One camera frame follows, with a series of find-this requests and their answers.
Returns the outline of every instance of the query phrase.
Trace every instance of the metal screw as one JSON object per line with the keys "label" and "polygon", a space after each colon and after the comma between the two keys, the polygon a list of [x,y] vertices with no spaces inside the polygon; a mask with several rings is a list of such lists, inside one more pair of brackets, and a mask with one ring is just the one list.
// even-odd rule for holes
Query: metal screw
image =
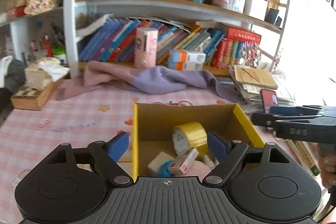
{"label": "metal screw", "polygon": [[118,184],[126,184],[126,183],[129,183],[130,180],[131,179],[127,176],[118,176],[114,179],[114,182]]}
{"label": "metal screw", "polygon": [[209,176],[206,179],[206,182],[210,183],[210,184],[218,184],[221,183],[223,180],[221,177],[219,176]]}

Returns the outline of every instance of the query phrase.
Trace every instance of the yellow tape roll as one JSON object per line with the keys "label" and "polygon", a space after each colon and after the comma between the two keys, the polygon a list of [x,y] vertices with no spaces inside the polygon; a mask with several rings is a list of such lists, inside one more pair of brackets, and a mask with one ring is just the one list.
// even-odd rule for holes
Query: yellow tape roll
{"label": "yellow tape roll", "polygon": [[208,153],[207,133],[199,122],[185,123],[174,127],[173,143],[177,155],[183,150],[196,148],[197,159],[201,160]]}

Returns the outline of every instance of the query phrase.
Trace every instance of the wooden shelf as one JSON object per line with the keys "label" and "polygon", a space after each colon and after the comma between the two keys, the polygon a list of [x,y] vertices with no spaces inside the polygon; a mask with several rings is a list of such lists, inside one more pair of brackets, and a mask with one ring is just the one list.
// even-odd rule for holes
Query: wooden shelf
{"label": "wooden shelf", "polygon": [[[84,70],[85,66],[88,62],[80,61],[78,63],[79,63],[79,70]],[[123,62],[108,62],[108,63],[115,64],[115,65],[126,66],[126,67],[134,67],[133,63],[123,63]],[[215,76],[230,77],[230,72],[229,72],[228,69],[215,69],[215,68],[212,68],[212,67],[207,66],[207,65],[204,65],[203,69],[209,71],[210,73],[212,73]]]}
{"label": "wooden shelf", "polygon": [[76,0],[77,7],[91,5],[97,7],[98,14],[112,13],[116,18],[152,16],[189,24],[199,20],[215,20],[231,25],[246,22],[279,34],[282,32],[280,27],[263,20],[232,10],[187,0]]}

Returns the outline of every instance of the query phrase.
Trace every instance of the pink cylinder container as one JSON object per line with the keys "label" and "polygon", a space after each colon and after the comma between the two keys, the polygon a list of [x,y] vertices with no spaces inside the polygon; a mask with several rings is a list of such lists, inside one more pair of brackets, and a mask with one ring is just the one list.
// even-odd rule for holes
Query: pink cylinder container
{"label": "pink cylinder container", "polygon": [[156,66],[158,34],[158,30],[154,28],[136,29],[134,64],[137,69]]}

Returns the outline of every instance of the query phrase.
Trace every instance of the printed tablecloth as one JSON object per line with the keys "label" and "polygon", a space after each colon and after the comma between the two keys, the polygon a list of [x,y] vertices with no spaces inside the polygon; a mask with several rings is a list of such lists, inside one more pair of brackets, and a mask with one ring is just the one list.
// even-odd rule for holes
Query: printed tablecloth
{"label": "printed tablecloth", "polygon": [[[120,131],[126,131],[131,136],[135,102],[229,103],[214,91],[193,87],[165,95],[108,87],[64,101],[51,98],[42,111],[13,110],[0,128],[0,221],[16,224],[22,220],[14,199],[15,186],[60,143],[69,142],[76,148],[86,147],[96,140],[108,141]],[[131,153],[130,143],[119,162],[129,174]]]}

